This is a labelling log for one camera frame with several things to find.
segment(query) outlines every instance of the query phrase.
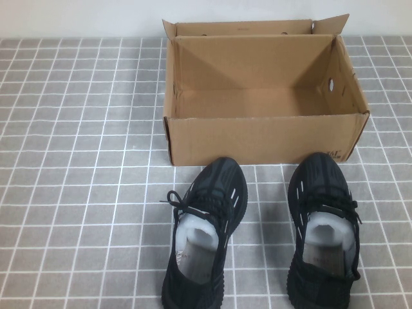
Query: cardboard box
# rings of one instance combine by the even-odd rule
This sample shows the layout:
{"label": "cardboard box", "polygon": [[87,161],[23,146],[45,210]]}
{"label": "cardboard box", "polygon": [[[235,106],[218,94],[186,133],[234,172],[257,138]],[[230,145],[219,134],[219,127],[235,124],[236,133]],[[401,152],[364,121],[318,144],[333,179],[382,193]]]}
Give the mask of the cardboard box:
{"label": "cardboard box", "polygon": [[370,114],[339,35],[347,19],[164,21],[171,163],[347,160]]}

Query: shoe sole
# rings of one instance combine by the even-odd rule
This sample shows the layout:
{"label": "shoe sole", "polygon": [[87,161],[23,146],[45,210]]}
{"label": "shoe sole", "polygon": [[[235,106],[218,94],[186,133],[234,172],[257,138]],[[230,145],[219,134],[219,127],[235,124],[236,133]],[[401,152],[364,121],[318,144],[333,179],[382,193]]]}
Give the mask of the shoe sole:
{"label": "shoe sole", "polygon": [[[294,171],[290,183],[289,183],[289,188],[296,188],[296,177],[297,174],[300,171],[301,166],[298,166],[297,169]],[[288,190],[288,206],[289,206],[289,212],[290,215],[294,221],[295,229],[296,229],[296,221],[297,218],[295,218],[294,214],[292,211],[290,211],[290,203],[289,203],[289,190]],[[296,284],[295,284],[295,278],[299,275],[297,272],[297,266],[296,266],[296,251],[292,260],[292,263],[290,264],[289,272],[288,272],[288,278],[286,280],[286,291],[289,296],[289,301],[292,304],[292,306],[295,309],[347,309],[349,307],[349,303],[343,304],[342,306],[336,306],[336,307],[325,307],[325,306],[317,306],[316,304],[313,304],[312,302],[308,301],[305,299],[302,294],[299,293]]]}
{"label": "shoe sole", "polygon": [[[233,234],[233,232],[236,230],[236,228],[239,226],[241,223],[243,217],[245,216],[246,209],[247,209],[247,200],[248,200],[248,192],[247,192],[247,183],[245,179],[245,175],[242,173],[241,174],[243,177],[243,192],[246,192],[246,198],[244,199],[244,202],[240,205],[239,213],[237,218],[233,221],[233,231],[230,233],[230,235]],[[163,286],[162,286],[162,304],[165,309],[181,309],[178,306],[176,306],[172,299],[169,297],[168,291],[168,284],[166,282],[167,280],[163,281]],[[225,274],[223,273],[221,277],[221,288],[218,291],[218,295],[216,296],[215,302],[212,304],[212,306],[206,308],[206,309],[220,309],[222,303],[223,303],[223,296],[225,294]]]}

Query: shoe pair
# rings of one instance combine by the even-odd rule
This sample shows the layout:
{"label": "shoe pair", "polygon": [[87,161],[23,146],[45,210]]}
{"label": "shoe pair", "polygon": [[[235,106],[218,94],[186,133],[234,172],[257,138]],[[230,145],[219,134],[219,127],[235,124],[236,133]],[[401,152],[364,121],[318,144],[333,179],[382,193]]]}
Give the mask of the shoe pair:
{"label": "shoe pair", "polygon": [[[208,165],[175,207],[173,246],[162,289],[165,309],[219,309],[227,243],[247,208],[247,184],[231,158]],[[356,201],[338,165],[315,153],[296,169],[288,189],[296,250],[287,279],[296,309],[347,308],[360,278]]]}

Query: shoelace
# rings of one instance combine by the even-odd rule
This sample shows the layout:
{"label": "shoelace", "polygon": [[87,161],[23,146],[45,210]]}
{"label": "shoelace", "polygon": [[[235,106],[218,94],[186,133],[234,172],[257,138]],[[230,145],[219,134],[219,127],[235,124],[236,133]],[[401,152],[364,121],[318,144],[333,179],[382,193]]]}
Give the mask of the shoelace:
{"label": "shoelace", "polygon": [[[193,197],[189,201],[183,201],[176,191],[171,190],[167,193],[167,201],[162,202],[169,203],[179,211],[188,211],[190,208],[202,219],[207,219],[207,216],[215,217],[220,222],[220,227],[225,225],[226,230],[229,221],[231,221],[230,219],[233,217],[233,206],[231,206],[232,202],[226,194],[223,191],[221,192],[223,197],[212,194],[199,194],[194,191]],[[177,201],[172,200],[172,195],[176,197]]]}
{"label": "shoelace", "polygon": [[310,193],[303,200],[303,203],[307,206],[307,209],[310,212],[317,211],[325,205],[334,209],[339,209],[350,218],[353,218],[362,224],[361,218],[355,211],[358,207],[358,203],[349,198],[331,196],[323,193]]}

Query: box flap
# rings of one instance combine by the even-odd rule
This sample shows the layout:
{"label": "box flap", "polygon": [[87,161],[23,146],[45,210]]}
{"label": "box flap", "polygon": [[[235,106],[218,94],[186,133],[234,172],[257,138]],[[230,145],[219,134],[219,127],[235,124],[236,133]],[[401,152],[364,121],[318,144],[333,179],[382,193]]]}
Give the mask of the box flap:
{"label": "box flap", "polygon": [[177,35],[310,34],[310,19],[296,21],[240,21],[227,23],[178,23]]}
{"label": "box flap", "polygon": [[162,21],[163,21],[163,27],[165,28],[165,32],[169,40],[176,37],[177,36],[176,24],[169,23],[168,21],[165,21],[164,19],[162,19]]}
{"label": "box flap", "polygon": [[314,21],[312,33],[313,34],[341,34],[346,21],[348,21],[349,14],[323,19],[321,21]]}

